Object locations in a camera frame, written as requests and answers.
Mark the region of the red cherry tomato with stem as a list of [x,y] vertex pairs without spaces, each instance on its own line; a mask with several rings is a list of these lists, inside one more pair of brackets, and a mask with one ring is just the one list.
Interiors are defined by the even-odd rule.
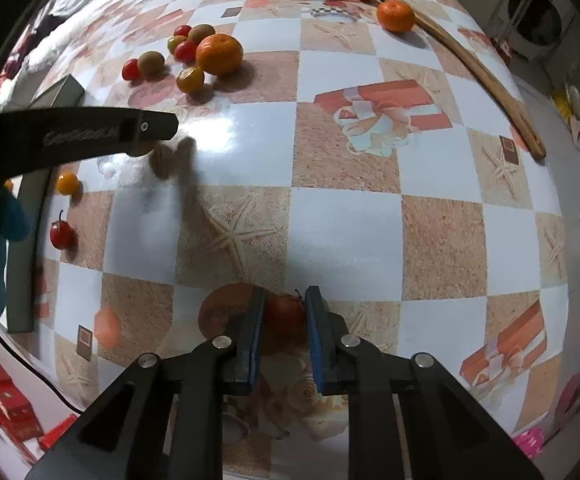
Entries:
[[298,295],[272,294],[265,298],[262,355],[271,356],[307,340],[306,314]]

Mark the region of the yellow-brown cherry tomato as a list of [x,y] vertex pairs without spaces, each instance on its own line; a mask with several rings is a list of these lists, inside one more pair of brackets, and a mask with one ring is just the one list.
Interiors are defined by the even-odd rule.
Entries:
[[193,96],[204,86],[204,71],[199,66],[190,66],[176,76],[176,87],[180,92]]

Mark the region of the orange cherry tomato in tray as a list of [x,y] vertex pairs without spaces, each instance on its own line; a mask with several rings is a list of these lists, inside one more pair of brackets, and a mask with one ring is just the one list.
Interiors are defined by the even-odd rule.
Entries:
[[66,171],[58,175],[56,190],[63,196],[72,196],[81,189],[81,181],[75,172]]

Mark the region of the shallow grey cardboard tray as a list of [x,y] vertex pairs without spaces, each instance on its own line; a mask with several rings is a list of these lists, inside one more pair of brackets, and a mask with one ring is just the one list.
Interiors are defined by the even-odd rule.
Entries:
[[[72,75],[66,75],[35,98],[28,108],[74,107],[81,103],[84,88]],[[8,246],[5,268],[7,332],[20,334],[34,330],[36,250],[40,241],[38,227],[50,181],[50,169],[25,174],[18,187],[17,199],[30,222],[25,240]]]

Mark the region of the red cherry tomato in tray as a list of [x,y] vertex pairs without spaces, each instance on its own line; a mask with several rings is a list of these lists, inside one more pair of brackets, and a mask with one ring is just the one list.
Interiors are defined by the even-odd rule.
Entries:
[[74,246],[76,235],[69,222],[63,220],[62,215],[63,211],[60,211],[58,219],[51,223],[49,239],[57,250],[68,250]]

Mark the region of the red cherry tomato left cluster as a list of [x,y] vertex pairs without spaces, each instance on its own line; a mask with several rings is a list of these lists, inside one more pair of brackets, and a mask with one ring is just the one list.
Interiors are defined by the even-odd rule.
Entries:
[[130,58],[127,60],[121,70],[122,78],[125,81],[136,81],[141,78],[141,72],[138,67],[138,59]]

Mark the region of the red cherry tomato cluster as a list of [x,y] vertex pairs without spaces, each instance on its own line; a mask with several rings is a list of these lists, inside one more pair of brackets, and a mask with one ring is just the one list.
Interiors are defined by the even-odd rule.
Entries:
[[194,41],[187,39],[176,46],[174,50],[174,58],[176,58],[178,62],[190,65],[196,62],[196,53],[197,44]]
[[125,81],[136,81],[141,78],[141,72],[138,67],[138,59],[130,58],[127,60],[121,70],[122,78]]
[[190,31],[191,31],[191,26],[190,25],[180,25],[180,26],[176,27],[176,29],[173,32],[173,35],[174,36],[184,36],[184,37],[188,37]]

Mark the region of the yellow-green cherry tomato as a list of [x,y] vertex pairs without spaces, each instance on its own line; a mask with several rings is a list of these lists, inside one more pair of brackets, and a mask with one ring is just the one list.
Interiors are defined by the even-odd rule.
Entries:
[[168,52],[173,54],[175,52],[176,48],[186,40],[187,40],[187,37],[183,36],[183,35],[171,36],[170,38],[168,38],[168,41],[166,42],[166,46],[168,47]]

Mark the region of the red cherry tomato lower cluster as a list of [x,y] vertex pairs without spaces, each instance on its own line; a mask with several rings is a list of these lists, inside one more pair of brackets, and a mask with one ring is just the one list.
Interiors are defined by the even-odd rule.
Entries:
[[194,41],[187,39],[176,46],[174,50],[174,58],[176,58],[178,62],[190,65],[196,62],[196,53],[197,44]]

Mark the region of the red cherry tomato top cluster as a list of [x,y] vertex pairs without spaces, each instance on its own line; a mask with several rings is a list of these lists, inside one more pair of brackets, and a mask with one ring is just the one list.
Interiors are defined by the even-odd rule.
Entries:
[[180,26],[176,27],[176,29],[173,32],[173,35],[174,36],[184,36],[184,37],[188,37],[190,31],[191,31],[191,26],[190,25],[180,25]]

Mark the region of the brown longan centre cluster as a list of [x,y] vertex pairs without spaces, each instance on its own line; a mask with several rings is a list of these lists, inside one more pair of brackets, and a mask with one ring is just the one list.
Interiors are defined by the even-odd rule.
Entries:
[[215,28],[209,24],[199,24],[194,26],[189,32],[187,39],[192,41],[194,44],[200,44],[200,42],[206,37],[212,36],[216,33]]

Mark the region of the large orange mandarin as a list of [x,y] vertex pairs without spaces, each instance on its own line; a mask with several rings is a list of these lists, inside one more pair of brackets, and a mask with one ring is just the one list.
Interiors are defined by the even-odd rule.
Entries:
[[239,70],[242,59],[242,45],[236,38],[226,34],[205,37],[196,50],[196,61],[200,68],[217,77]]

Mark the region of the orange mandarin near table edge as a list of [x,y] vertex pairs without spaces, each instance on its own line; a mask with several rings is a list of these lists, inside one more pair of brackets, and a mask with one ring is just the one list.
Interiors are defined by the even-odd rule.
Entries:
[[394,34],[409,32],[416,24],[412,8],[401,0],[386,0],[378,5],[377,20],[383,29]]

